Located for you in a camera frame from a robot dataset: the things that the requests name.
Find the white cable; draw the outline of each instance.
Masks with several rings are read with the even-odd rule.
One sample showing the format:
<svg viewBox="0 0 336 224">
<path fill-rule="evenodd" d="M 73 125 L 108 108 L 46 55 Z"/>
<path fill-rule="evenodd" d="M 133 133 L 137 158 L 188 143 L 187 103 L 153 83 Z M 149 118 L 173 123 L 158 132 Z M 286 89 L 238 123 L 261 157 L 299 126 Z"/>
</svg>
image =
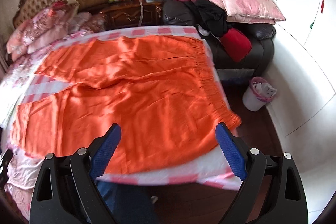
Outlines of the white cable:
<svg viewBox="0 0 336 224">
<path fill-rule="evenodd" d="M 140 6 L 141 6 L 141 15 L 140 15 L 140 21 L 139 21 L 138 27 L 141 26 L 142 18 L 143 18 L 143 6 L 142 6 L 142 0 L 139 0 L 139 1 L 140 1 Z"/>
</svg>

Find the white trash can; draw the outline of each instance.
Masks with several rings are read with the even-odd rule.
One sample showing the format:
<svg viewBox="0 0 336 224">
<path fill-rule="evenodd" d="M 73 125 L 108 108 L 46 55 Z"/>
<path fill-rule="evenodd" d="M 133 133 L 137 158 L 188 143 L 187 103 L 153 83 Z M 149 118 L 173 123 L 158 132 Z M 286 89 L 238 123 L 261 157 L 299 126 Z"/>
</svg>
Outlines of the white trash can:
<svg viewBox="0 0 336 224">
<path fill-rule="evenodd" d="M 253 82 L 268 83 L 264 78 L 253 77 L 250 80 L 250 85 L 243 95 L 243 104 L 244 106 L 251 111 L 258 111 L 266 103 L 269 103 L 273 100 L 273 96 L 270 98 L 263 97 L 257 93 L 253 87 Z"/>
</svg>

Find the metal screw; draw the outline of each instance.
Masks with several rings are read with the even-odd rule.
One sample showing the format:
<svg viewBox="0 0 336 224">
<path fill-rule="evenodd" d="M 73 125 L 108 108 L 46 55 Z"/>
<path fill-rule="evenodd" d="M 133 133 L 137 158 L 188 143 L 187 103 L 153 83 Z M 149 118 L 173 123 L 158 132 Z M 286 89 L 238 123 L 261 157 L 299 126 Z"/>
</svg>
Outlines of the metal screw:
<svg viewBox="0 0 336 224">
<path fill-rule="evenodd" d="M 288 160 L 292 158 L 292 155 L 288 152 L 284 153 L 283 156 Z"/>
<path fill-rule="evenodd" d="M 48 154 L 45 156 L 45 158 L 46 158 L 47 160 L 50 160 L 50 159 L 53 158 L 53 156 L 54 156 L 53 153 L 48 153 Z"/>
<path fill-rule="evenodd" d="M 259 150 L 256 149 L 256 148 L 251 148 L 251 149 L 250 149 L 250 152 L 251 152 L 253 155 L 258 155 L 258 154 L 259 154 Z"/>
<path fill-rule="evenodd" d="M 84 155 L 86 153 L 86 148 L 80 148 L 77 151 L 78 155 Z"/>
</svg>

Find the folded blanket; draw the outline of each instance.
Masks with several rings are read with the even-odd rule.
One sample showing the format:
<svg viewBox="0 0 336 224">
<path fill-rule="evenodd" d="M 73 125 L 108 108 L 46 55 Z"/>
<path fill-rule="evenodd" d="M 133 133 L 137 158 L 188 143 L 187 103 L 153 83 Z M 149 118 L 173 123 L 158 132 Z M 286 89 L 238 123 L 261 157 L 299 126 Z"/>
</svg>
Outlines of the folded blanket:
<svg viewBox="0 0 336 224">
<path fill-rule="evenodd" d="M 106 173 L 129 174 L 193 160 L 217 145 L 219 122 L 240 124 L 194 38 L 93 39 L 51 52 L 37 73 L 74 85 L 17 107 L 11 141 L 33 155 L 73 154 L 116 122 Z"/>
<path fill-rule="evenodd" d="M 76 0 L 59 0 L 27 19 L 13 32 L 7 52 L 13 61 L 26 53 L 33 53 L 68 34 L 68 26 L 77 14 Z"/>
</svg>

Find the cabinet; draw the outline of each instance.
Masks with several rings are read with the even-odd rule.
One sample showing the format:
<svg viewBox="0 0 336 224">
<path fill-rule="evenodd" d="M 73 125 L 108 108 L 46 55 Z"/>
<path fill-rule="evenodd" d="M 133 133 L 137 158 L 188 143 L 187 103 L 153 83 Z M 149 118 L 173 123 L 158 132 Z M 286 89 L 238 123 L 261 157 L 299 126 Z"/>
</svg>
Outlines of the cabinet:
<svg viewBox="0 0 336 224">
<path fill-rule="evenodd" d="M 162 0 L 147 3 L 142 1 L 143 17 L 141 26 L 161 24 Z M 101 11 L 106 15 L 108 30 L 127 27 L 137 27 L 141 17 L 141 6 L 139 1 L 113 3 Z"/>
</svg>

